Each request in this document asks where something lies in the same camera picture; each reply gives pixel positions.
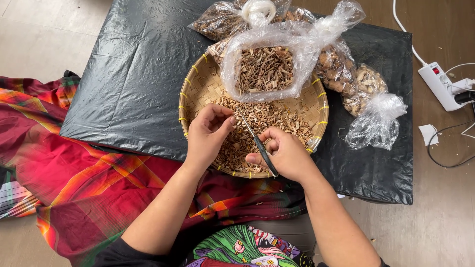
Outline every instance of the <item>round bamboo tray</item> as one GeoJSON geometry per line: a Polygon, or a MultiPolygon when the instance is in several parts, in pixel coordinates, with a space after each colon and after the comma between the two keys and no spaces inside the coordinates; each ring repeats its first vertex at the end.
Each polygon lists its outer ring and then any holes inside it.
{"type": "MultiPolygon", "coordinates": [[[[287,98],[273,102],[274,105],[289,108],[293,112],[297,111],[303,120],[312,127],[314,137],[311,139],[311,144],[307,146],[309,154],[316,150],[323,137],[323,133],[328,124],[329,109],[325,89],[315,72],[312,73],[311,80],[313,81],[312,85],[304,88],[299,98],[287,98]]],[[[219,99],[223,90],[224,86],[219,78],[219,66],[207,52],[191,66],[181,87],[178,120],[181,122],[183,133],[187,139],[188,127],[191,120],[204,106],[219,99]]],[[[232,176],[243,178],[270,177],[269,172],[228,170],[215,162],[212,163],[212,166],[232,176]]]]}

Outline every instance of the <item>white paper scrap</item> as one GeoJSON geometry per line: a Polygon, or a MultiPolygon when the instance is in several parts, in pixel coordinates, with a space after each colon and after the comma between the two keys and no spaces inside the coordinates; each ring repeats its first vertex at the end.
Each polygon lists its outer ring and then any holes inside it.
{"type": "MultiPolygon", "coordinates": [[[[426,145],[429,145],[429,141],[437,133],[437,129],[432,125],[432,124],[427,124],[423,126],[419,126],[419,130],[422,133],[422,136],[424,137],[424,143],[426,145]]],[[[430,144],[437,144],[439,143],[439,138],[438,136],[434,136],[432,139],[432,142],[430,144]]]]}

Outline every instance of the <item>black cable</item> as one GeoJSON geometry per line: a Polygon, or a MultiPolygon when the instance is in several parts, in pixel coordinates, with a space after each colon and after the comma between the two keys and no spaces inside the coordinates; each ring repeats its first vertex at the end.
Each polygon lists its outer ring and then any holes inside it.
{"type": "Polygon", "coordinates": [[[455,126],[450,126],[450,127],[444,128],[444,129],[438,131],[435,135],[433,135],[433,136],[430,138],[430,140],[429,140],[429,145],[427,146],[427,154],[429,154],[430,159],[432,159],[432,161],[435,162],[437,165],[442,166],[442,167],[445,167],[445,168],[455,168],[455,167],[458,167],[458,166],[460,166],[460,165],[462,165],[462,164],[465,164],[465,163],[469,162],[469,161],[472,160],[472,159],[475,159],[475,156],[473,156],[473,157],[469,158],[468,160],[466,160],[466,161],[464,161],[464,162],[462,162],[462,163],[459,163],[459,164],[457,164],[457,165],[454,165],[454,166],[445,166],[445,165],[442,165],[442,164],[438,163],[438,162],[432,157],[432,155],[430,154],[430,143],[432,142],[432,139],[433,139],[436,135],[438,135],[439,133],[441,133],[442,131],[445,131],[445,130],[447,130],[447,129],[459,127],[459,126],[462,126],[462,125],[464,125],[464,124],[471,123],[472,121],[475,121],[475,119],[473,119],[473,120],[471,120],[471,121],[468,121],[468,122],[466,122],[466,123],[462,123],[462,124],[459,124],[459,125],[455,125],[455,126]]]}

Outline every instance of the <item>yellow cable tie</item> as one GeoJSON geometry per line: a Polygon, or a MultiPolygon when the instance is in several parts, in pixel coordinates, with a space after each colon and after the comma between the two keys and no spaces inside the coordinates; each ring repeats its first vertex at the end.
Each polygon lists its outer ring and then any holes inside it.
{"type": "Polygon", "coordinates": [[[320,78],[316,79],[315,81],[312,82],[312,85],[314,85],[314,83],[320,81],[320,78]]]}

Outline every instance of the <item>power strip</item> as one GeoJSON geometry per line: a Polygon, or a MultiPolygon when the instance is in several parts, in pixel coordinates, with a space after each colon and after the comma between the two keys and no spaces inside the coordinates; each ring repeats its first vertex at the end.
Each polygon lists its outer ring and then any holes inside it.
{"type": "Polygon", "coordinates": [[[452,83],[437,62],[423,66],[418,72],[445,110],[454,111],[468,103],[475,102],[468,100],[465,103],[458,103],[455,99],[456,95],[472,90],[473,80],[463,79],[452,83]]]}

